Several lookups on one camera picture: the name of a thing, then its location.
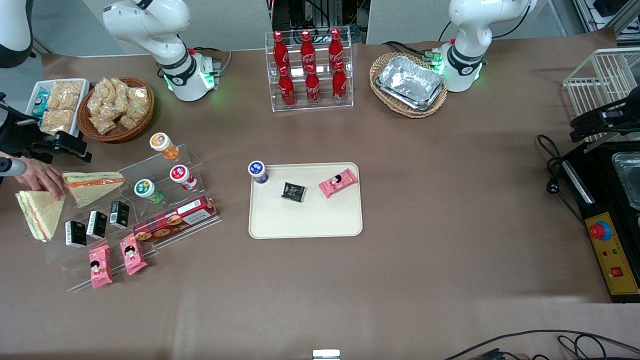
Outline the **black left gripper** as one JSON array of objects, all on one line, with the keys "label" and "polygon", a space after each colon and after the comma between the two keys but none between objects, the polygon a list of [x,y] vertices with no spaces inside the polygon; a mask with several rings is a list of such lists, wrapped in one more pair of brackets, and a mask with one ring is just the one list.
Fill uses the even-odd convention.
[{"label": "black left gripper", "polygon": [[603,132],[617,132],[620,135],[639,132],[640,98],[627,96],[622,100],[599,107],[596,114],[581,114],[570,122],[573,128],[571,141],[595,142],[603,137]]}]

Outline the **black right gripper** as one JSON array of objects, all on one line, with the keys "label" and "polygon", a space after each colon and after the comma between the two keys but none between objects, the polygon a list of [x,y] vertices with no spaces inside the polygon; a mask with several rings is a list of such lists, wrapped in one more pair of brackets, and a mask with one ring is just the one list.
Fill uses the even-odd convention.
[{"label": "black right gripper", "polygon": [[[13,107],[0,105],[0,150],[12,157],[25,157],[52,164],[55,155],[66,155],[90,163],[93,154],[87,152],[87,143],[64,131],[53,135],[42,132],[38,121]],[[39,145],[52,144],[53,149],[41,149]]]}]

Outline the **bare person hand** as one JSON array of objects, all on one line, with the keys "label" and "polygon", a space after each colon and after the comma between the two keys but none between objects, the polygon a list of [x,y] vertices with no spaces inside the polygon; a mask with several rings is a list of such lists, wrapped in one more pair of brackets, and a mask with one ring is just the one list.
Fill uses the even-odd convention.
[{"label": "bare person hand", "polygon": [[19,157],[19,160],[25,163],[26,170],[15,177],[18,183],[32,191],[47,191],[56,201],[66,194],[63,176],[53,166],[33,158]]}]

